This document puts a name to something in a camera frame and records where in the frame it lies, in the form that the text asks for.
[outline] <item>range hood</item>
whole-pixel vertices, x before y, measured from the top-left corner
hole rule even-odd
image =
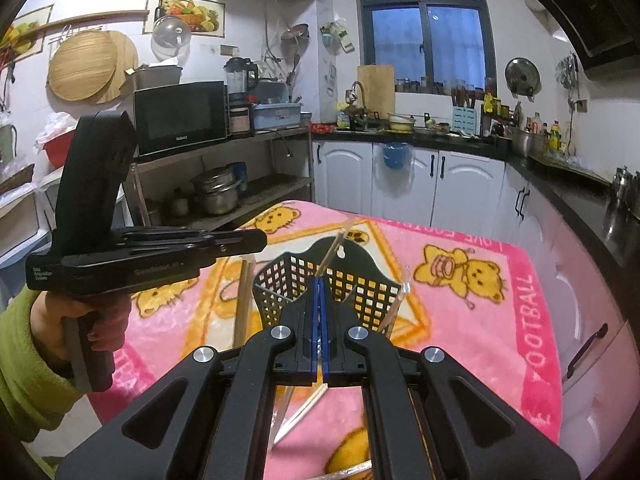
[[[558,21],[587,77],[640,72],[640,0],[539,0]]]

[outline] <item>microwave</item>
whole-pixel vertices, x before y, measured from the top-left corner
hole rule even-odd
[[[222,81],[137,90],[133,113],[138,162],[202,148],[228,135],[228,101]]]

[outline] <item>window frame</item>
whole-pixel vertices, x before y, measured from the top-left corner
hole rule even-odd
[[[424,53],[425,75],[435,82],[433,77],[433,41],[431,38],[431,24],[428,19],[428,7],[459,7],[475,9],[480,17],[482,44],[484,45],[484,76],[497,77],[495,64],[494,34],[491,27],[489,7],[486,0],[359,0],[359,11],[362,19],[362,54],[365,64],[376,63],[375,43],[373,36],[373,11],[382,9],[397,9],[417,7],[420,9],[422,22],[422,39]]]

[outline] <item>metal screw cap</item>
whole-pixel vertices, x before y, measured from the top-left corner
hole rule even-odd
[[[276,339],[286,339],[291,335],[291,329],[288,326],[278,325],[271,329],[271,336]]]
[[[207,363],[213,359],[216,354],[213,348],[209,346],[201,346],[193,351],[193,358],[199,363]]]
[[[437,346],[430,346],[425,349],[424,358],[430,363],[439,363],[444,359],[444,352]]]
[[[369,335],[369,330],[364,328],[363,326],[352,326],[347,332],[351,339],[359,340],[364,339]]]

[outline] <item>faucet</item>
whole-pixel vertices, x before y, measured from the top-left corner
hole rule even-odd
[[[358,100],[358,94],[356,93],[356,87],[360,87],[360,94],[362,96],[362,107],[354,106],[354,103]],[[365,130],[369,127],[369,118],[367,110],[367,103],[364,96],[364,86],[360,81],[354,81],[351,88],[345,92],[344,100],[347,101],[348,109],[346,110],[347,115],[349,115],[353,120],[364,127]]]

